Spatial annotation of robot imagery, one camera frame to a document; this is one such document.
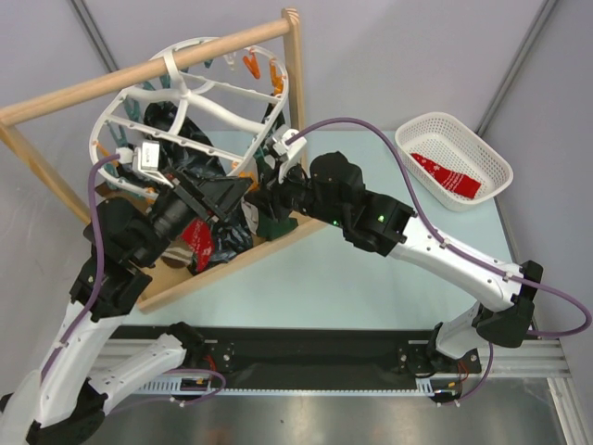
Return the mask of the white plastic clip hanger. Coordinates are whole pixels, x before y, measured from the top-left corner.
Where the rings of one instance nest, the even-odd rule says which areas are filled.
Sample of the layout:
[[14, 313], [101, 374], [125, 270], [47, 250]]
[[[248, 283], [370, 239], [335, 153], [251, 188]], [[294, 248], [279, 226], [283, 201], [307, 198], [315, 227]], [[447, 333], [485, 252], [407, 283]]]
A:
[[[250, 168], [255, 165], [253, 158], [256, 149], [264, 141], [273, 120], [284, 110], [288, 100], [288, 93], [290, 92], [288, 70], [273, 52], [261, 46], [251, 45], [244, 49], [246, 51], [246, 66], [251, 71], [256, 70], [253, 63], [257, 60], [257, 56], [268, 59], [274, 92], [267, 95], [254, 89], [247, 89], [192, 74], [188, 69], [179, 68], [173, 61], [173, 57], [181, 50], [193, 49], [212, 40], [211, 37], [189, 39], [171, 45], [154, 56], [155, 59], [161, 58], [167, 68], [167, 72], [161, 80], [161, 87], [156, 89], [150, 82], [145, 81], [142, 84], [128, 86], [117, 94], [116, 98], [102, 112], [91, 132], [88, 150], [92, 163], [97, 163], [102, 157], [105, 158], [109, 155], [99, 142], [102, 129], [108, 128], [116, 144], [116, 149], [118, 147], [134, 149], [136, 146], [140, 146], [144, 140], [159, 141], [159, 139], [163, 139], [185, 148], [198, 150], [207, 155], [230, 161], [231, 170], [228, 173], [230, 176], [238, 176], [240, 172], [250, 171]], [[265, 102], [271, 106], [270, 114], [262, 122], [241, 117], [218, 102], [205, 97], [205, 93], [216, 88], [231, 94]], [[168, 101], [178, 108], [173, 124], [168, 130], [160, 130], [143, 124], [145, 109], [150, 103]], [[239, 155], [216, 146], [207, 146], [189, 138], [181, 137], [179, 133], [184, 119], [189, 118], [188, 112], [194, 109], [206, 112], [219, 121], [230, 125], [235, 130], [252, 134], [253, 138], [246, 152]], [[158, 188], [164, 186], [158, 184], [156, 188], [143, 188], [129, 183], [125, 178], [119, 177], [115, 170], [109, 170], [105, 167], [101, 168], [99, 173], [108, 183], [117, 188], [149, 199], [156, 198]]]

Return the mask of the brown striped sock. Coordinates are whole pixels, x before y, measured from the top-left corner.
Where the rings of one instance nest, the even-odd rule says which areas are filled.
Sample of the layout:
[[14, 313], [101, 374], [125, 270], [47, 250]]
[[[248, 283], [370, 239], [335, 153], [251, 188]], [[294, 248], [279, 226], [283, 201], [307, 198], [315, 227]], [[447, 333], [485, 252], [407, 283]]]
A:
[[172, 269], [188, 267], [193, 260], [193, 252], [184, 248], [168, 248], [161, 255], [162, 261]]

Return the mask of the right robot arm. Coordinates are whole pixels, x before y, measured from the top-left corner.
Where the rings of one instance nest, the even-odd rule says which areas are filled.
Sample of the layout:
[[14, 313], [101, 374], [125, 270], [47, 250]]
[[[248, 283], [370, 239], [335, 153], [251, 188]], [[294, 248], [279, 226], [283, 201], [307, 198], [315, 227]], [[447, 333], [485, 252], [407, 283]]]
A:
[[[448, 372], [471, 350], [493, 344], [517, 349], [527, 336], [535, 309], [535, 284], [543, 274], [534, 261], [500, 263], [463, 246], [438, 240], [419, 213], [388, 195], [366, 188], [359, 166], [340, 152], [314, 159], [307, 171], [277, 165], [262, 175], [262, 209], [280, 219], [297, 211], [337, 226], [355, 248], [416, 265], [461, 288], [476, 300], [457, 318], [435, 326], [426, 347], [429, 364]], [[515, 283], [518, 275], [531, 285]]]

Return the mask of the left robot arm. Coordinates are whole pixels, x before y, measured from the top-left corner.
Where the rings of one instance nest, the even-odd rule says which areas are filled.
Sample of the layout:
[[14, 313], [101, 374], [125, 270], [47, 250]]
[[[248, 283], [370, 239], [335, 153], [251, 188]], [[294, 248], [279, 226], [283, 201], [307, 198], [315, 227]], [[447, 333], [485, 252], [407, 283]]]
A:
[[125, 197], [95, 205], [83, 232], [92, 244], [91, 256], [69, 292], [56, 340], [40, 370], [1, 399], [2, 443], [81, 444], [143, 384], [206, 362], [203, 336], [179, 322], [130, 359], [91, 372], [105, 343], [151, 283], [145, 269], [195, 220], [226, 219], [251, 184], [236, 176], [191, 180], [176, 173], [173, 186], [149, 212]]

